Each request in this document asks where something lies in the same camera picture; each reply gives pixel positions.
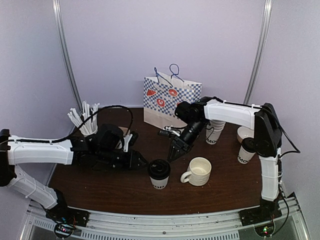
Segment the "brown cardboard cup carrier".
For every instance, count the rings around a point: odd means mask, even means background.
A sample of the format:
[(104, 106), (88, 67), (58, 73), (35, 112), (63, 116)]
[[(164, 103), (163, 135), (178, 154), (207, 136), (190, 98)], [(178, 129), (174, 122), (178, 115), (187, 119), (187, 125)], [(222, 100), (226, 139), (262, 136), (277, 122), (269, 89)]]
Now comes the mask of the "brown cardboard cup carrier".
[(118, 128), (119, 128), (119, 132), (120, 132), (118, 135), (122, 135), (123, 137), (130, 134), (130, 132), (131, 132), (131, 130), (128, 129), (127, 127), (119, 126)]

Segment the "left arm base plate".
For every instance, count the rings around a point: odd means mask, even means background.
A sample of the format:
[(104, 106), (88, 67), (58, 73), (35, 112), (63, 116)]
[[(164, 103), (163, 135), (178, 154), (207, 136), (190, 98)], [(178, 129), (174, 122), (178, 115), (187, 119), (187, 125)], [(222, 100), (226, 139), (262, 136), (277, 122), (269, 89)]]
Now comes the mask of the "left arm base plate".
[(74, 227), (86, 227), (90, 213), (85, 210), (75, 209), (67, 207), (60, 211), (56, 209), (46, 209), (44, 208), (46, 217), (51, 219), (55, 223), (64, 223)]

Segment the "blue checkered paper bag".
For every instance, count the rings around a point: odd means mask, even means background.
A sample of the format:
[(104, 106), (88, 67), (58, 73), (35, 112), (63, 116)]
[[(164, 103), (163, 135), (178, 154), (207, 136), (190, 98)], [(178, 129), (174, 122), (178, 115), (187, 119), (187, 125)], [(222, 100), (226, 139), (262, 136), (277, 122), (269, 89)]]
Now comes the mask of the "blue checkered paper bag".
[(157, 128), (173, 126), (182, 128), (186, 124), (175, 115), (181, 102), (193, 102), (200, 99), (202, 83), (184, 80), (178, 72), (171, 75), (154, 68), (154, 77), (145, 77), (143, 82), (143, 119)]

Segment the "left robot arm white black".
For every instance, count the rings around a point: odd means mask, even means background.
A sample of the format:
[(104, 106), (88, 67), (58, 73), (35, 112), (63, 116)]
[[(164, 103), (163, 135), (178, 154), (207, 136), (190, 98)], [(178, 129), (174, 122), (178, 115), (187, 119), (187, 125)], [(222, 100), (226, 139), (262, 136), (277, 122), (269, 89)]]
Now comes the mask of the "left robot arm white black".
[(142, 154), (131, 149), (139, 135), (113, 124), (102, 124), (93, 133), (66, 139), (27, 139), (0, 132), (0, 185), (36, 201), (49, 216), (67, 222), (72, 218), (61, 191), (47, 187), (19, 166), (25, 163), (72, 165), (87, 160), (102, 162), (113, 169), (139, 170), (148, 165)]

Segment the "white paper coffee cup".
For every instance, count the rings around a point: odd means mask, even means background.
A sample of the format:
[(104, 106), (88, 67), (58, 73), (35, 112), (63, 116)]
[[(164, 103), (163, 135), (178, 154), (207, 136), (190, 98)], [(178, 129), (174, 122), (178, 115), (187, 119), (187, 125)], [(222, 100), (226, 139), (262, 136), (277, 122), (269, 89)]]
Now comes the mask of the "white paper coffee cup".
[(245, 165), (250, 162), (250, 160), (253, 158), (255, 155), (255, 152), (250, 152), (244, 149), (243, 147), (240, 148), (237, 156), (237, 160), (239, 163)]

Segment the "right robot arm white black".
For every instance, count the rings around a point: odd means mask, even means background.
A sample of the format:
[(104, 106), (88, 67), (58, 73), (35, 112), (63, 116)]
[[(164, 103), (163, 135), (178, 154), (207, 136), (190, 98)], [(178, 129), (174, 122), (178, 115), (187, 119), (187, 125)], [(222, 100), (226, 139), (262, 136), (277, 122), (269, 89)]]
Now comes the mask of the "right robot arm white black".
[(261, 221), (275, 216), (282, 173), (282, 131), (273, 105), (244, 105), (205, 96), (194, 103), (179, 103), (174, 114), (186, 123), (186, 127), (171, 140), (167, 157), (169, 162), (190, 152), (194, 141), (210, 121), (223, 121), (254, 131), (253, 149), (260, 160), (262, 178), (256, 216)]

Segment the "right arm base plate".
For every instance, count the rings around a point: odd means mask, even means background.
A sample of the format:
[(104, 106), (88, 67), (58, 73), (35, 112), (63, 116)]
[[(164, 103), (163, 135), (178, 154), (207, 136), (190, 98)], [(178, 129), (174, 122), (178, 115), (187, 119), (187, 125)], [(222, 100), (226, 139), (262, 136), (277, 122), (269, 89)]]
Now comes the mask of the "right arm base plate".
[(282, 216), (282, 212), (279, 209), (270, 209), (268, 207), (254, 207), (243, 209), (239, 212), (239, 217), (242, 226), (255, 225), (263, 222), (272, 221), (274, 218)]

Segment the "black coffee cup lid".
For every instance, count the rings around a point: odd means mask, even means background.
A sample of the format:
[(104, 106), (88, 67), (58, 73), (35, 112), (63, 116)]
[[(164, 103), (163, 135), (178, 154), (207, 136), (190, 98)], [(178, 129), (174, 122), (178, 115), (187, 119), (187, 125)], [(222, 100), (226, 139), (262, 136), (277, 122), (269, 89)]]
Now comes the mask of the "black coffee cup lid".
[(252, 137), (247, 137), (247, 138), (244, 138), (241, 142), (241, 147), (249, 152), (249, 153), (255, 153), (256, 150), (255, 150), (255, 143), (254, 143), (254, 138)]

